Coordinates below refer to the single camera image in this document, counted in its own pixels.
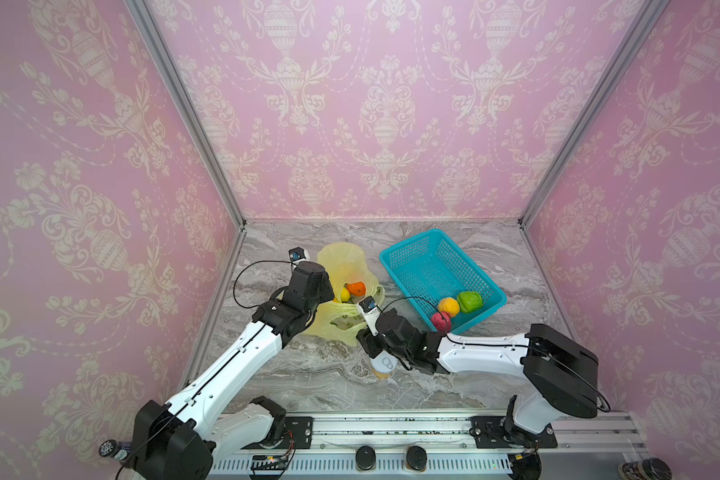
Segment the yellow lemon fruit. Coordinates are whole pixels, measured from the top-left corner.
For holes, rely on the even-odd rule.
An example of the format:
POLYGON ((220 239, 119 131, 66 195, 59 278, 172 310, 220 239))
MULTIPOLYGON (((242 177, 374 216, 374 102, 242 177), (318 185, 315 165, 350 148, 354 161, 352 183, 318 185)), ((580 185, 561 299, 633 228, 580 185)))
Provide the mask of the yellow lemon fruit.
POLYGON ((347 303, 351 300, 351 293, 346 287, 342 287, 339 293, 339 301, 341 303, 347 303))

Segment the pink dragon fruit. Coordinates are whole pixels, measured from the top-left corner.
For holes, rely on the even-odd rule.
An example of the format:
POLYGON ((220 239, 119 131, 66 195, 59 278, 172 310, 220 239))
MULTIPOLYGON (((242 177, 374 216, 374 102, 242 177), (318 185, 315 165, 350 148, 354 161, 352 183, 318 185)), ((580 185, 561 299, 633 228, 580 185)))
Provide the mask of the pink dragon fruit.
POLYGON ((430 322, 433 328, 441 333, 448 333, 452 329, 451 316, 444 311, 436 311, 431 317, 430 322))

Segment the yellow plastic bag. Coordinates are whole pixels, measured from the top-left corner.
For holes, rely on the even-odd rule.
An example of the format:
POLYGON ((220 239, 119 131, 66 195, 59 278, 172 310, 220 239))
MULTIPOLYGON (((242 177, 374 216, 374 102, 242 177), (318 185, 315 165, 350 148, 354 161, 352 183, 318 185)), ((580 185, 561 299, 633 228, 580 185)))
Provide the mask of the yellow plastic bag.
POLYGON ((357 346, 358 333, 367 328, 358 304, 368 296, 380 304, 385 298, 384 287, 369 270, 366 255, 356 244, 329 244, 317 253, 316 262, 328 273, 334 298, 318 307, 304 334, 357 346))

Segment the red orange persimmon fruit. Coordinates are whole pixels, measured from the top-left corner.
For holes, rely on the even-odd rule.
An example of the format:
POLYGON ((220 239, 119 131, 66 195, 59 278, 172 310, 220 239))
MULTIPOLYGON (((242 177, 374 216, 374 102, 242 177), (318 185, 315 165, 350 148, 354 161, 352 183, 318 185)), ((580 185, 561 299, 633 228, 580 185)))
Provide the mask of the red orange persimmon fruit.
POLYGON ((360 297, 364 298, 367 294, 367 287, 364 282, 358 281, 354 283, 346 283, 344 285, 349 292, 351 293, 352 297, 360 297))

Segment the green fruit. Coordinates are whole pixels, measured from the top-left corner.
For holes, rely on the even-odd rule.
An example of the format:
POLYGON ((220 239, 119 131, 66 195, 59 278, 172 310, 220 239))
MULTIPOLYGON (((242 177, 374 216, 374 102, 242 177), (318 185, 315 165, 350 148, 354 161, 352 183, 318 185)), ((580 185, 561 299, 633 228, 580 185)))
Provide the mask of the green fruit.
POLYGON ((463 314, 479 311, 484 305, 483 297, 477 291, 462 291, 457 295, 456 300, 463 314))

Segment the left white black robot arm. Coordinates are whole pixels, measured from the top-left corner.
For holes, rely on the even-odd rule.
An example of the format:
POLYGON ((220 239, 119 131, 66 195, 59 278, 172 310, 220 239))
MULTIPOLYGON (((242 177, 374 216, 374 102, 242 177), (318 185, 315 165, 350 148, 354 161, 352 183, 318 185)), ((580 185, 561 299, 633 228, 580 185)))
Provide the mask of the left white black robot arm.
POLYGON ((276 402, 257 397, 235 414, 224 411, 333 298, 325 268, 297 262, 289 284, 255 307, 241 335, 210 367, 165 403, 149 401, 138 411, 122 468, 144 479, 204 479, 215 462, 246 446, 279 445, 286 411, 276 402))

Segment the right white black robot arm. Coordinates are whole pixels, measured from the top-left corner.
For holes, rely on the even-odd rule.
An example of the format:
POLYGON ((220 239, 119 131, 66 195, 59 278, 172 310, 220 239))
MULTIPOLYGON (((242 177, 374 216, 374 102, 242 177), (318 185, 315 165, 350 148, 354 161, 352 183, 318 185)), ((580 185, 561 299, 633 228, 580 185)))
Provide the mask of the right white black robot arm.
POLYGON ((475 436, 535 448, 557 419, 593 419, 610 410, 597 388, 597 356, 549 325, 533 324, 513 336, 464 337, 421 331, 391 307, 370 303, 357 310, 366 324, 357 339, 374 367, 401 366, 430 375, 483 372, 532 385, 530 394, 510 399, 506 414, 493 425, 473 426, 475 436))

